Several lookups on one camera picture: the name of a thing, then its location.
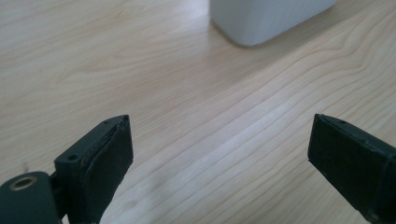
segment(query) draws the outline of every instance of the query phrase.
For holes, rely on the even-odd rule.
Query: light wood surface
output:
[[[205,0],[0,1],[0,182],[129,114],[102,223],[366,223],[307,161],[312,119],[396,146],[396,1],[340,0],[254,49]]]

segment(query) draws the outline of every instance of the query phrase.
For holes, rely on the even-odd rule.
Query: white object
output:
[[[251,47],[308,20],[336,1],[210,0],[210,16],[232,41]]]

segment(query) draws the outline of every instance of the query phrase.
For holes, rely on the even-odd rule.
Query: screw hole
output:
[[[9,187],[11,190],[17,191],[21,189],[27,189],[37,181],[37,177],[33,175],[22,177],[14,181]]]
[[[78,158],[77,155],[70,155],[70,156],[67,157],[67,159],[70,160],[70,161],[75,161],[77,158]]]

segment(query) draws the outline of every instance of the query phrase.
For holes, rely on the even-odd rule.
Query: table surface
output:
[[[396,146],[396,1],[340,0],[253,49],[207,5],[0,1],[0,182],[129,114],[103,223],[366,223],[306,152],[316,113]]]

